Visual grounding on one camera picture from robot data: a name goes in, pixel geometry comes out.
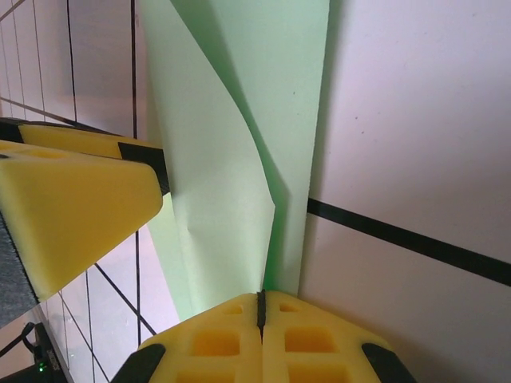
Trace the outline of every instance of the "light green paper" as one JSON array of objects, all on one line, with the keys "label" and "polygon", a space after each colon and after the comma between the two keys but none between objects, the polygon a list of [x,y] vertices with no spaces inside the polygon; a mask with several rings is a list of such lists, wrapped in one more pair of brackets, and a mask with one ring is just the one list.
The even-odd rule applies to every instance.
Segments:
[{"label": "light green paper", "polygon": [[172,3],[261,155],[275,202],[264,287],[297,294],[329,0]]},{"label": "light green paper", "polygon": [[185,320],[260,289],[274,205],[247,124],[172,3],[141,8],[172,190],[149,230]]}]

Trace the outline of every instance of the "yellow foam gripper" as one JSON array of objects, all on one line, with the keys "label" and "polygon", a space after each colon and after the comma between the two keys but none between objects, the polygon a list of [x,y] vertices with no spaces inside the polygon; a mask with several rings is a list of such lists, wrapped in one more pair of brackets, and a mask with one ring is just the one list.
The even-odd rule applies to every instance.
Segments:
[{"label": "yellow foam gripper", "polygon": [[40,300],[161,208],[146,164],[0,140],[0,212]]}]

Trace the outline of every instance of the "white surface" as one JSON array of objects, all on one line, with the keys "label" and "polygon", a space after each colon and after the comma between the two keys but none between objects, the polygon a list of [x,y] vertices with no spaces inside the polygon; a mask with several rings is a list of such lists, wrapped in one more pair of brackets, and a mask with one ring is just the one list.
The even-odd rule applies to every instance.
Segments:
[{"label": "white surface", "polygon": [[66,9],[65,0],[35,2],[46,111],[74,120]]},{"label": "white surface", "polygon": [[129,3],[71,0],[69,12],[78,120],[133,136]]},{"label": "white surface", "polygon": [[349,2],[313,198],[511,261],[511,2]]},{"label": "white surface", "polygon": [[301,298],[387,338],[420,382],[504,382],[511,290],[314,216]]},{"label": "white surface", "polygon": [[[344,5],[311,197],[511,262],[511,2]],[[509,381],[508,287],[314,217],[307,242],[302,297],[418,381]]]}]

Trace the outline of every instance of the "black edge strip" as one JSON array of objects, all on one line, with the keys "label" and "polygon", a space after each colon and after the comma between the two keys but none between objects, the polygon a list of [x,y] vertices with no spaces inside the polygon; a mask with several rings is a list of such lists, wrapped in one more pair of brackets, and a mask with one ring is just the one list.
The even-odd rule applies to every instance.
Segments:
[{"label": "black edge strip", "polygon": [[[25,104],[25,92],[23,91],[22,61],[19,58],[18,32],[16,28],[16,13],[13,13],[13,21],[14,21],[14,42],[16,43],[16,54],[18,55],[19,83],[22,86],[22,103]],[[23,109],[23,116],[25,116],[26,118],[26,109]]]},{"label": "black edge strip", "polygon": [[118,146],[123,160],[141,162],[153,168],[160,184],[161,194],[165,195],[169,192],[170,187],[168,185],[163,149],[126,144],[125,142],[119,142]]},{"label": "black edge strip", "polygon": [[499,259],[493,259],[315,199],[309,199],[307,211],[469,273],[511,286],[511,264]]},{"label": "black edge strip", "polygon": [[129,355],[112,383],[149,383],[164,354],[165,347],[159,343],[139,349]]},{"label": "black edge strip", "polygon": [[[71,125],[71,127],[76,128],[76,129],[85,130],[87,132],[96,132],[96,133],[101,133],[101,134],[108,134],[109,136],[118,136],[117,134],[113,134],[113,133],[110,133],[110,132],[105,132],[104,130],[101,130],[101,129],[98,129],[98,128],[94,128],[94,127],[92,127],[90,125],[82,124],[80,122],[76,122],[74,120],[70,120],[69,118],[58,116],[57,114],[49,113],[47,111],[40,110],[40,109],[34,108],[32,106],[29,106],[29,105],[20,104],[17,101],[13,101],[13,100],[10,100],[10,99],[5,98],[5,97],[0,97],[0,100],[5,101],[5,102],[9,102],[10,104],[15,105],[15,106],[19,106],[20,108],[25,108],[27,110],[30,110],[31,112],[38,113],[38,114],[40,114],[42,116],[46,116],[46,117],[49,117],[51,119],[60,121],[60,122],[62,122],[64,124]],[[50,122],[44,122],[44,123],[43,122],[37,122],[37,124],[48,125],[48,126],[58,126],[58,125],[52,124]]]},{"label": "black edge strip", "polygon": [[[7,69],[6,43],[4,42],[4,39],[3,39],[3,30],[2,30],[2,23],[1,22],[0,22],[0,36],[2,37],[3,62],[4,62],[4,65],[6,66],[7,93],[9,93],[9,98],[10,98],[9,70]],[[13,115],[13,103],[11,102],[9,104],[9,106],[10,106],[10,115],[12,116]]]},{"label": "black edge strip", "polygon": [[16,121],[0,119],[0,140],[23,144],[23,136]]},{"label": "black edge strip", "polygon": [[66,0],[67,10],[67,32],[69,36],[69,56],[71,58],[71,85],[73,86],[73,107],[74,120],[77,120],[77,92],[74,87],[74,59],[73,59],[73,40],[71,39],[71,17],[69,16],[69,0]]},{"label": "black edge strip", "polygon": [[[106,376],[106,373],[105,371],[103,370],[103,367],[101,366],[101,363],[97,360],[97,357],[96,357],[96,354],[93,352],[93,349],[91,347],[91,345],[89,344],[89,341],[87,341],[87,338],[85,337],[85,335],[83,334],[83,332],[81,331],[81,328],[80,326],[78,325],[78,322],[77,320],[74,318],[74,315],[73,313],[71,312],[71,310],[69,309],[69,307],[67,306],[67,303],[65,302],[65,299],[64,297],[62,296],[62,292],[59,292],[60,296],[61,296],[61,299],[62,299],[62,304],[65,306],[65,309],[67,310],[67,312],[69,313],[69,316],[71,317],[71,319],[73,320],[75,326],[77,327],[78,329],[78,332],[80,333],[81,337],[83,338],[85,344],[87,345],[87,347],[89,348],[90,350],[90,353],[93,355],[93,360],[96,361],[97,365],[99,366],[99,369],[101,370],[101,372],[103,373],[103,376],[105,377],[105,379],[107,381],[109,381],[108,377]],[[90,341],[92,342],[92,339],[93,339],[93,335],[92,333],[90,334]]]},{"label": "black edge strip", "polygon": [[42,110],[46,110],[45,107],[45,94],[42,90],[42,71],[41,71],[41,54],[39,53],[39,37],[38,37],[38,18],[36,17],[35,12],[35,0],[32,0],[32,7],[34,8],[34,29],[35,29],[35,46],[38,51],[38,65],[39,65],[39,82],[41,83],[41,101],[42,101]]},{"label": "black edge strip", "polygon": [[128,305],[128,307],[131,309],[131,311],[140,318],[141,322],[144,324],[145,327],[147,327],[147,330],[151,335],[156,335],[156,331],[148,324],[148,322],[145,320],[145,318],[137,313],[137,309],[131,304],[131,302],[126,298],[124,294],[122,294],[122,291],[117,287],[117,285],[113,282],[113,280],[105,273],[105,271],[99,266],[97,263],[95,264],[96,268],[100,271],[100,273],[103,274],[105,279],[110,283],[110,285],[113,287],[113,289],[119,294],[119,296],[122,298],[123,301]]},{"label": "black edge strip", "polygon": [[96,375],[94,373],[94,342],[93,342],[93,320],[90,316],[90,293],[89,293],[89,271],[85,270],[85,288],[87,290],[87,311],[89,313],[89,333],[90,333],[90,353],[93,364],[93,383],[96,383]]},{"label": "black edge strip", "polygon": [[25,0],[19,0],[18,2],[14,3],[13,5],[12,5],[12,2],[11,2],[12,6],[0,17],[0,22],[4,18],[6,18],[10,14],[12,14],[16,8],[18,8],[21,4],[23,4],[23,2],[25,2]]},{"label": "black edge strip", "polygon": [[362,351],[382,383],[417,383],[394,352],[373,343],[364,343]]},{"label": "black edge strip", "polygon": [[138,231],[135,232],[135,269],[137,270],[137,335],[138,345],[142,344],[142,321],[141,321],[141,257]]},{"label": "black edge strip", "polygon": [[257,327],[261,333],[261,342],[263,342],[264,325],[266,325],[266,291],[257,293]]}]

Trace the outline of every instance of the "black stripe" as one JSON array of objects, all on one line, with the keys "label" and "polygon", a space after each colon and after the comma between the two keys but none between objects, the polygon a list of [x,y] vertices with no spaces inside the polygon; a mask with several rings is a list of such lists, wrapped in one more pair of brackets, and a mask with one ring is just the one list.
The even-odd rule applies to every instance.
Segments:
[{"label": "black stripe", "polygon": [[90,353],[93,363],[93,383],[96,383],[96,375],[94,373],[94,343],[93,343],[93,320],[90,317],[90,293],[89,293],[89,271],[85,270],[85,287],[87,289],[87,311],[89,312],[89,333],[90,333]]},{"label": "black stripe", "polygon": [[[78,332],[80,333],[80,335],[81,335],[81,337],[83,338],[83,340],[84,340],[85,344],[86,344],[86,345],[87,345],[87,347],[89,348],[90,353],[93,355],[93,366],[94,366],[94,361],[96,361],[96,363],[97,363],[97,365],[99,366],[99,369],[101,370],[101,372],[103,373],[103,376],[105,377],[105,379],[106,379],[107,381],[110,381],[110,380],[108,379],[108,377],[106,376],[106,373],[105,373],[105,371],[103,370],[103,367],[101,366],[101,363],[97,360],[96,354],[93,352],[93,349],[92,349],[92,347],[91,347],[91,346],[90,346],[90,344],[89,344],[89,341],[87,341],[87,338],[85,337],[85,335],[84,335],[84,334],[83,334],[83,332],[81,331],[81,328],[80,328],[80,326],[78,325],[77,320],[74,318],[73,313],[71,313],[71,310],[70,310],[70,309],[69,309],[69,307],[67,306],[67,303],[65,302],[64,297],[62,296],[62,292],[61,292],[61,291],[59,291],[59,295],[61,296],[62,304],[65,306],[65,309],[67,310],[67,312],[69,313],[69,316],[70,316],[70,317],[71,317],[71,319],[73,320],[74,325],[77,327]],[[93,335],[92,335],[92,334],[90,334],[90,341],[91,341],[91,343],[92,343],[92,341],[93,341]]]},{"label": "black stripe", "polygon": [[5,102],[9,102],[12,105],[19,106],[20,108],[25,108],[26,110],[30,110],[31,112],[39,113],[42,116],[46,116],[46,117],[49,117],[51,119],[63,122],[64,124],[71,125],[71,126],[73,126],[75,128],[78,128],[78,129],[83,129],[83,130],[87,130],[87,131],[90,131],[90,132],[98,132],[98,133],[103,133],[103,134],[109,134],[110,136],[116,136],[115,134],[112,134],[112,133],[109,133],[109,132],[104,132],[104,131],[102,131],[102,130],[100,130],[98,128],[94,128],[94,127],[92,127],[90,125],[82,124],[81,122],[76,122],[74,120],[70,120],[69,118],[58,116],[57,114],[46,112],[44,110],[40,110],[40,109],[34,108],[32,106],[29,106],[29,105],[20,104],[17,101],[13,101],[13,100],[10,100],[10,99],[5,98],[5,97],[0,97],[0,100],[5,101]]},{"label": "black stripe", "polygon": [[[18,68],[19,68],[19,83],[22,86],[22,102],[25,104],[25,93],[23,92],[23,75],[22,75],[22,61],[19,58],[19,48],[18,48],[18,32],[16,28],[16,14],[13,14],[14,21],[14,42],[16,43],[16,54],[18,55]],[[23,116],[26,118],[26,109],[23,109]]]},{"label": "black stripe", "polygon": [[67,9],[67,32],[69,35],[69,55],[71,57],[71,85],[73,86],[73,107],[74,120],[77,120],[77,93],[74,88],[74,59],[73,59],[73,41],[71,40],[71,18],[69,17],[69,0],[66,0]]},{"label": "black stripe", "polygon": [[145,327],[147,327],[147,330],[151,335],[156,335],[156,331],[148,324],[148,322],[145,320],[145,318],[140,315],[140,313],[137,313],[137,309],[131,304],[129,299],[126,298],[124,294],[122,294],[122,291],[117,287],[117,285],[113,282],[113,280],[105,273],[105,271],[99,266],[97,263],[94,265],[96,268],[100,271],[100,273],[103,274],[105,279],[110,283],[110,285],[113,287],[113,289],[119,294],[119,296],[122,298],[123,301],[128,305],[128,307],[131,309],[131,311],[141,320],[141,322],[144,324]]},{"label": "black stripe", "polygon": [[[132,110],[133,110],[133,138],[138,137],[137,129],[137,47],[135,31],[135,0],[131,0],[131,89],[132,89]],[[142,343],[142,325],[141,325],[141,257],[139,233],[135,233],[135,269],[137,271],[137,335],[138,345]]]},{"label": "black stripe", "polygon": [[12,5],[1,17],[0,17],[0,22],[6,18],[7,16],[9,16],[10,14],[12,14],[14,12],[14,10],[16,8],[18,8],[21,4],[23,4],[25,0],[19,0],[18,2],[16,2],[15,4],[13,4],[12,0],[10,2],[10,4]]},{"label": "black stripe", "polygon": [[142,326],[141,326],[141,257],[140,242],[138,231],[135,232],[135,268],[137,270],[137,335],[138,345],[142,344]]},{"label": "black stripe", "polygon": [[493,259],[315,199],[309,199],[307,211],[426,257],[511,286],[511,264],[499,259]]},{"label": "black stripe", "polygon": [[137,130],[137,40],[135,30],[135,0],[131,0],[131,88],[133,107],[133,138],[138,137]]},{"label": "black stripe", "polygon": [[41,83],[41,101],[42,101],[42,110],[46,110],[45,108],[45,94],[42,90],[42,71],[41,71],[41,55],[39,54],[39,37],[38,37],[38,18],[35,15],[35,0],[32,0],[32,7],[34,8],[34,29],[35,29],[35,46],[38,51],[38,64],[39,64],[39,82]]}]

